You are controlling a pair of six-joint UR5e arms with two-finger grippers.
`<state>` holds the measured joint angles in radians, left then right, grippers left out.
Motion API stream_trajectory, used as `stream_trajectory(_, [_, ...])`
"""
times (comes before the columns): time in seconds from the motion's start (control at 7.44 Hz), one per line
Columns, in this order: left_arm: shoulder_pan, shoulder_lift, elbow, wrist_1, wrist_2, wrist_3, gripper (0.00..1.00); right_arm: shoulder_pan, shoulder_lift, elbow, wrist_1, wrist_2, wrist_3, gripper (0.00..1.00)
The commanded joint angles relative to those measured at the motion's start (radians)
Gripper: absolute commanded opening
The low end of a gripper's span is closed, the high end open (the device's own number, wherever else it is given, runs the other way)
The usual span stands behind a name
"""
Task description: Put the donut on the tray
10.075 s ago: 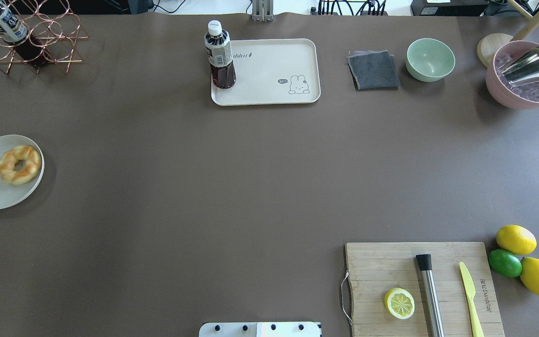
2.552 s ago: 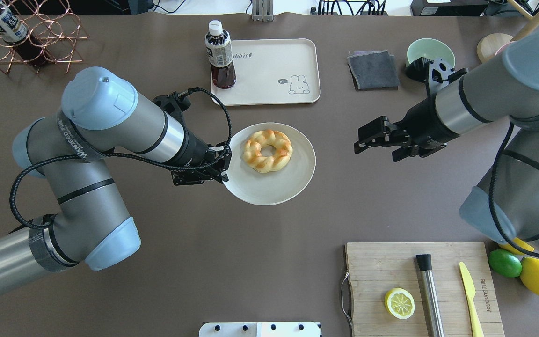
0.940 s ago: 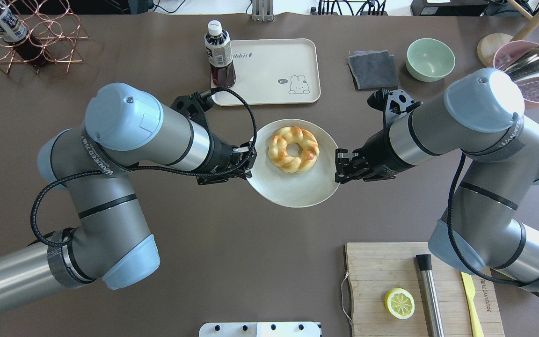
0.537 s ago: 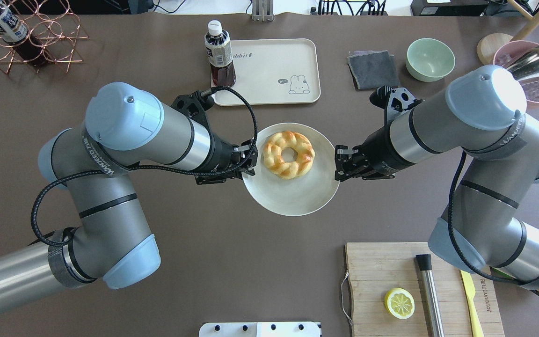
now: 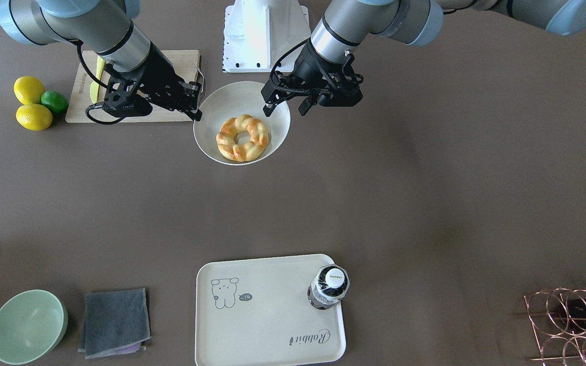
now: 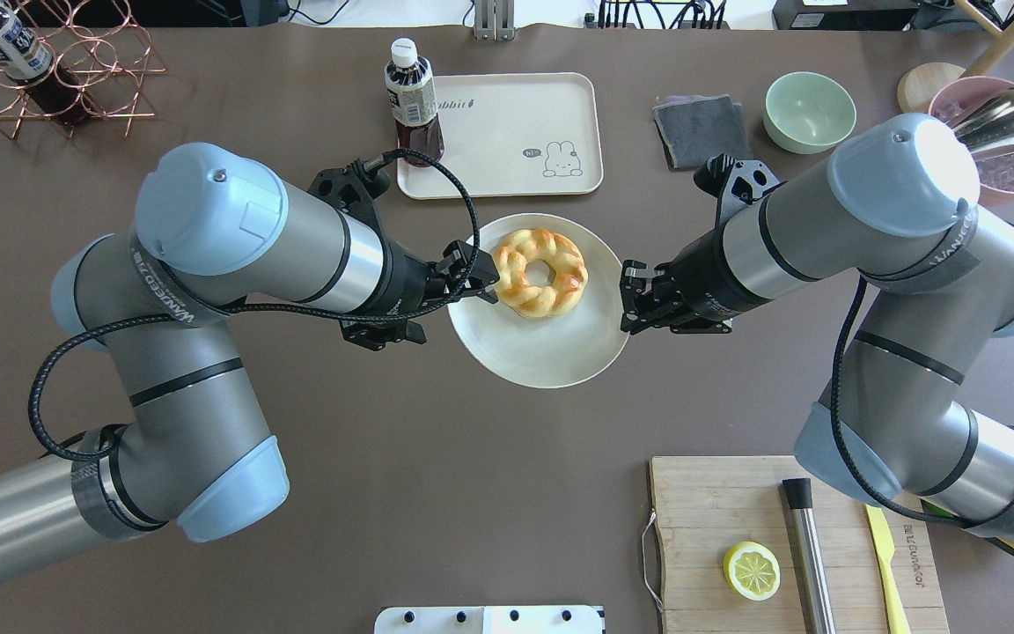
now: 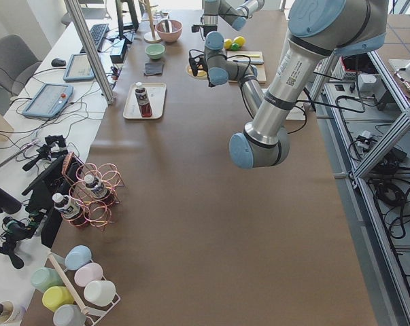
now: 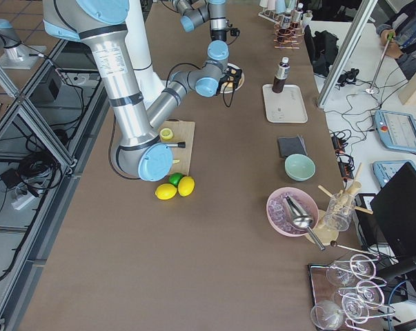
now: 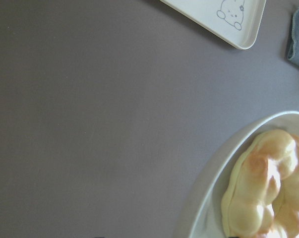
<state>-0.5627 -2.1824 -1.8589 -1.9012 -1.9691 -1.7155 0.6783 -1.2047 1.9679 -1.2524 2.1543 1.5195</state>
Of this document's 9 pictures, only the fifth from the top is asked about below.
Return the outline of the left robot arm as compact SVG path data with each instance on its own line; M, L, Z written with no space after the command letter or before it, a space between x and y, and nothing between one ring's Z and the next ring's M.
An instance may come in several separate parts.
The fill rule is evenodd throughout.
M441 31L444 16L466 9L491 10L569 36L586 28L586 1L332 1L301 50L290 74L272 67L262 89L263 112L295 97L305 115L312 106L352 107L363 95L363 76L352 63L354 51L369 35L425 46Z

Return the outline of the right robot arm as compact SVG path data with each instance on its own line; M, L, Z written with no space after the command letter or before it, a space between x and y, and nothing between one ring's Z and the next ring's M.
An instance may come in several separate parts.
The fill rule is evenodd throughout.
M202 85L186 82L156 45L133 23L138 1L0 1L0 25L21 44L55 42L88 46L109 74L101 109L113 122L147 116L153 106L198 121Z

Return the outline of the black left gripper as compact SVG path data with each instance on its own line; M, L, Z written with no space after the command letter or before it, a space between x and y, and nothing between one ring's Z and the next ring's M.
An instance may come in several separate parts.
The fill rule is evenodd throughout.
M286 76L277 68L284 58L298 48L302 51L293 71ZM305 98L298 107L300 116L305 116L316 105L356 106L363 99L360 85L364 79L352 68L355 56L351 50L345 51L345 56L343 63L334 63L322 58L313 48L311 40L295 45L275 63L271 69L271 82L266 82L261 90L265 116L272 116L279 104L295 97Z

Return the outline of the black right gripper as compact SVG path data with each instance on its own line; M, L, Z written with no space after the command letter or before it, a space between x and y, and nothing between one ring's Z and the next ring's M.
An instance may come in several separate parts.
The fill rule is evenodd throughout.
M200 121L198 99L203 84L184 81L163 53L151 44L146 60L135 70L117 72L105 66L110 79L102 109L116 118L147 116L153 106L177 110L193 121Z

